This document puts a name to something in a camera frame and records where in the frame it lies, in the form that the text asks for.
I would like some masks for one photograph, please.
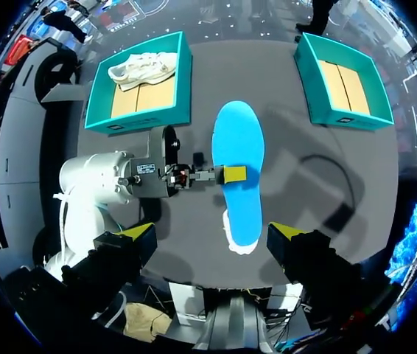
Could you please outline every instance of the display screen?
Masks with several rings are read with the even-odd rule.
[[[146,17],[140,6],[131,0],[114,0],[97,10],[95,16],[109,31],[116,32]]]

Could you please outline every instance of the cardboard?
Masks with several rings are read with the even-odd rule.
[[[351,110],[348,95],[341,79],[340,71],[336,64],[319,60],[320,67],[325,75],[326,85],[332,96],[332,106],[334,108]]]
[[[113,94],[111,118],[144,111],[172,106],[175,94],[175,76],[158,83],[149,85],[143,83],[126,92],[116,85]]]
[[[123,92],[119,85],[115,85],[113,94],[111,118],[117,118],[123,115],[136,112],[136,101],[138,99],[140,86]]]
[[[348,95],[349,106],[353,112],[371,114],[368,101],[365,98],[364,88],[361,79],[356,71],[338,65],[343,84]]]
[[[175,87],[174,75],[157,85],[140,85],[136,111],[171,106],[174,103]]]

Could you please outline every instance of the label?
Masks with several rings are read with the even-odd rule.
[[[139,175],[144,175],[145,173],[154,173],[155,171],[155,164],[139,164],[138,166],[136,166],[136,172]]]

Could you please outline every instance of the gray platform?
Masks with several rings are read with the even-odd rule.
[[[211,164],[211,135],[219,109],[244,100],[258,114],[266,152],[261,178],[264,230],[257,249],[228,250],[222,229],[220,187],[194,187],[163,201],[156,224],[158,250],[144,273],[175,282],[218,288],[286,283],[265,247],[267,224],[320,229],[350,262],[370,257],[387,243],[395,211],[398,153],[393,127],[376,132],[311,125],[293,60],[294,44],[223,41],[191,46],[192,123],[176,127],[180,162],[203,152]],[[108,137],[84,131],[77,154],[130,149],[146,152],[147,131]],[[118,222],[138,220],[138,201],[111,208]]]

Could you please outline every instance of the sticker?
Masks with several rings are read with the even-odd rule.
[[[352,122],[354,119],[352,118],[341,118],[338,120],[339,123],[350,123]]]
[[[154,173],[156,171],[155,164],[140,164],[136,166],[136,172],[139,175],[144,175],[145,173]]]
[[[107,128],[117,131],[119,129],[123,129],[121,125],[109,125]]]

